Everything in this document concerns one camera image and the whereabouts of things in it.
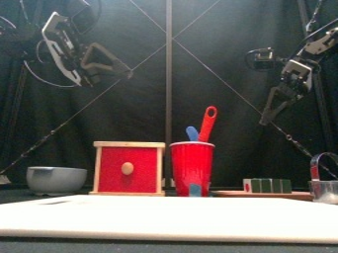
green block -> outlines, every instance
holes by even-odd
[[[271,192],[271,179],[270,178],[261,178],[260,179],[260,192],[261,193],[270,193]]]
[[[291,193],[291,185],[288,179],[280,179],[282,182],[282,193],[290,194]]]
[[[251,179],[251,192],[252,193],[260,192],[260,180],[259,179]]]
[[[272,179],[271,180],[272,185],[272,193],[279,194],[282,192],[282,180],[280,179]]]

black backdrop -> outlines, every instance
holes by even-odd
[[[25,25],[20,1],[1,0],[0,15],[17,27]],[[52,11],[65,14],[68,1],[45,1],[37,26]],[[308,15],[316,1],[304,1]],[[326,1],[319,25],[335,18],[335,1]],[[38,1],[26,1],[32,20]],[[99,1],[88,1],[99,12]],[[68,166],[88,170],[92,184],[95,148],[92,142],[167,140],[167,61],[171,60],[171,142],[187,140],[187,126],[200,127],[207,106],[217,108],[209,142],[215,144],[212,186],[240,187],[243,178],[291,180],[306,188],[310,158],[287,141],[290,134],[311,152],[327,150],[316,100],[311,92],[276,118],[274,126],[259,119],[271,87],[279,84],[282,67],[268,72],[247,68],[251,49],[272,47],[287,57],[303,38],[296,1],[172,0],[168,19],[165,0],[101,0],[101,13],[84,42],[99,42],[133,69],[117,81],[112,78],[92,88],[60,89],[40,82],[21,59],[0,51],[1,69],[1,169],[29,147],[66,123],[48,141],[6,171],[13,183],[25,183],[28,166]],[[167,21],[171,20],[171,55],[167,54]],[[34,44],[25,44],[29,65],[44,79],[70,85],[53,62],[36,60]],[[324,62],[323,85],[330,125],[335,136],[336,59]]]

red handle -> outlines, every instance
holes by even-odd
[[[208,135],[211,133],[215,120],[216,120],[216,108],[215,107],[208,107],[205,109],[205,113],[204,113],[204,117],[203,117],[203,122],[201,122],[200,132],[199,132],[199,136],[197,136],[197,141],[207,142]]]

metal pole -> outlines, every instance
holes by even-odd
[[[171,185],[171,162],[169,162],[169,144],[171,144],[171,64],[172,64],[172,4],[171,0],[167,0],[167,103],[165,103],[165,188],[169,188]]]

blue object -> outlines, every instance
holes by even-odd
[[[189,197],[201,197],[201,188],[199,185],[189,184],[188,186],[188,196]]]
[[[185,128],[185,133],[187,133],[189,141],[197,141],[197,131],[193,126],[188,126]]]

